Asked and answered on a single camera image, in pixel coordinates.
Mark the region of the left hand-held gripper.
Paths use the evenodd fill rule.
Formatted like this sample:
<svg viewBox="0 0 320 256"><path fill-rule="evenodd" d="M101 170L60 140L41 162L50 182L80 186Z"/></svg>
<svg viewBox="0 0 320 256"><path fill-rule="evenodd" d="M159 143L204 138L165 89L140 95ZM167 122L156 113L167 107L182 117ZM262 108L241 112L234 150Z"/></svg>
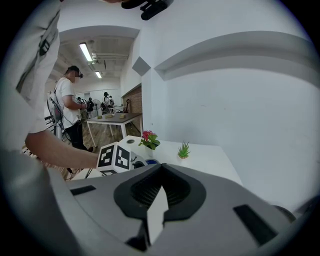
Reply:
<svg viewBox="0 0 320 256"><path fill-rule="evenodd" d="M132 171L148 163L129 147L114 142L100 148L96 169L106 175Z"/></svg>

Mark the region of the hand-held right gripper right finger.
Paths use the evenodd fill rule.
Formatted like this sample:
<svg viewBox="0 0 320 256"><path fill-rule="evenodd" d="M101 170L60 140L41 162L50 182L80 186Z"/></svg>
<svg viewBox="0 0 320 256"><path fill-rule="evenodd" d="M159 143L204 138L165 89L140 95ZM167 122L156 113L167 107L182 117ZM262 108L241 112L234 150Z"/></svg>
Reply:
<svg viewBox="0 0 320 256"><path fill-rule="evenodd" d="M276 207L227 178L175 165L198 180L206 198L189 219L169 221L156 240L158 256L253 256L260 244L235 212L248 206L279 238L291 225Z"/></svg>

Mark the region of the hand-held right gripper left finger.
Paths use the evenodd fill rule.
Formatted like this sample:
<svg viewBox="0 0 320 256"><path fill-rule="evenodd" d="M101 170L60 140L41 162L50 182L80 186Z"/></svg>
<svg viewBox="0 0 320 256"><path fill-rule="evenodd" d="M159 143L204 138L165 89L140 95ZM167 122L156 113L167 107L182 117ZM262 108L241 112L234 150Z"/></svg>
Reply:
<svg viewBox="0 0 320 256"><path fill-rule="evenodd" d="M72 228L88 256L162 256L158 238L164 218L155 203L161 164L67 184L79 209Z"/></svg>

